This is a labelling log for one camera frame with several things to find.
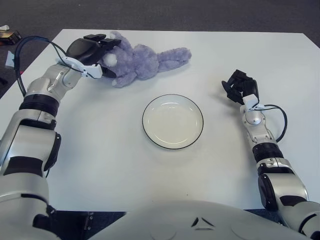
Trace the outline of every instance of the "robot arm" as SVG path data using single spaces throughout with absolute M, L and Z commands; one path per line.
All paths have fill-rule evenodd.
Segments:
M 103 75 L 98 59 L 119 44 L 117 39 L 102 44 L 105 37 L 89 35 L 73 42 L 67 56 L 28 86 L 13 115 L 0 141 L 2 239 L 57 239 L 50 232 L 53 208 L 44 174 L 57 161 L 61 143 L 55 132 L 56 115 L 61 99 L 81 77 Z
M 277 211 L 289 228 L 318 239 L 320 204 L 308 201 L 306 187 L 267 128 L 266 117 L 261 112 L 265 106 L 259 102 L 257 83 L 236 70 L 222 85 L 228 98 L 242 104 L 240 113 L 256 161 L 262 205 L 269 211 Z

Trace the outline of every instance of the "black cable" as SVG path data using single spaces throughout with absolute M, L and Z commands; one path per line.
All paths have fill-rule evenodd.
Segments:
M 48 177 L 48 175 L 49 175 L 49 172 L 50 172 L 50 168 L 46 171 L 46 175 L 45 175 L 45 178 L 47 178 Z
M 271 107 L 271 108 L 267 108 L 267 109 L 256 109 L 256 111 L 265 111 L 265 110 L 271 110 L 271 109 L 279 109 L 282 114 L 283 114 L 283 118 L 284 118 L 284 127 L 283 127 L 283 130 L 282 130 L 282 133 L 281 135 L 276 139 L 276 142 L 280 142 L 281 139 L 284 138 L 285 134 L 286 134 L 286 131 L 287 131 L 287 126 L 288 126 L 288 117 L 287 117 L 287 114 L 286 112 L 279 106 L 277 105 L 273 105 L 273 104 L 267 104 L 267 105 L 264 105 L 265 107 Z
M 22 78 L 21 78 L 21 74 L 20 74 L 20 52 L 23 48 L 23 46 L 29 42 L 29 41 L 33 41 L 33 40 L 39 40 L 39 41 L 43 41 L 43 42 L 47 42 L 52 44 L 52 46 L 54 47 L 54 49 L 57 50 L 57 48 L 59 48 L 64 54 L 66 54 L 66 52 L 57 44 L 55 44 L 54 42 L 50 41 L 49 39 L 45 38 L 45 37 L 41 37 L 41 36 L 27 36 L 25 37 L 23 40 L 21 40 L 19 42 L 19 44 L 17 45 L 16 49 L 15 49 L 15 53 L 14 53 L 14 71 L 15 71 L 15 75 L 17 78 L 17 82 L 18 82 L 18 86 L 20 88 L 20 91 L 22 93 L 23 96 L 26 95 L 26 89 L 25 86 L 22 82 Z
M 33 41 L 33 40 L 39 40 L 39 41 L 43 41 L 43 42 L 47 42 L 47 43 L 50 43 L 54 50 L 56 51 L 57 55 L 59 56 L 60 58 L 60 61 L 63 63 L 64 66 L 66 67 L 69 67 L 70 69 L 74 70 L 74 71 L 77 71 L 79 73 L 83 73 L 83 71 L 80 71 L 78 69 L 75 69 L 71 66 L 69 66 L 64 60 L 63 58 L 61 57 L 58 49 L 66 56 L 67 53 L 56 43 L 50 41 L 49 39 L 45 38 L 45 37 L 42 37 L 42 36 L 27 36 L 25 37 L 23 40 L 20 41 L 20 43 L 17 45 L 16 49 L 15 49 L 15 53 L 14 53 L 14 71 L 15 71 L 15 76 L 16 76 L 16 80 L 17 80 L 17 83 L 18 83 L 18 86 L 20 88 L 20 91 L 22 93 L 23 96 L 26 95 L 26 89 L 25 89 L 25 86 L 22 82 L 22 78 L 21 78 L 21 74 L 20 74 L 20 52 L 23 48 L 23 46 L 29 42 L 29 41 Z M 88 76 L 90 76 L 91 78 L 95 79 L 95 77 L 93 77 L 91 74 L 87 73 Z

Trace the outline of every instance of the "white bracket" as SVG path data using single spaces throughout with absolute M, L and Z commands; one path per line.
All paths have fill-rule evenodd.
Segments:
M 72 57 L 64 56 L 62 57 L 62 60 L 70 65 L 73 69 L 77 69 L 81 71 L 81 76 L 85 78 L 91 78 L 91 76 L 94 79 L 99 79 L 102 77 L 102 69 L 99 64 L 93 64 L 93 65 L 83 65 L 82 62 L 78 61 L 77 59 L 74 59 Z
M 242 99 L 246 112 L 265 109 L 265 105 L 260 104 L 258 98 L 254 94 L 244 96 Z

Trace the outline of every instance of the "plush bunny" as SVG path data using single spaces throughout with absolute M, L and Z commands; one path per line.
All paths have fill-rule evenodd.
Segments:
M 157 54 L 142 44 L 132 48 L 129 41 L 117 31 L 112 31 L 110 38 L 120 39 L 121 43 L 102 57 L 101 64 L 116 74 L 112 81 L 115 88 L 127 86 L 136 78 L 146 80 L 157 73 L 179 68 L 191 58 L 191 52 L 185 47 Z

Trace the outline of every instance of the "white plate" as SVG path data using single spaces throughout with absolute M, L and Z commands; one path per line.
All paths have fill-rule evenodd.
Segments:
M 142 125 L 155 144 L 166 149 L 182 149 L 199 138 L 204 119 L 199 107 L 189 98 L 168 94 L 146 106 Z

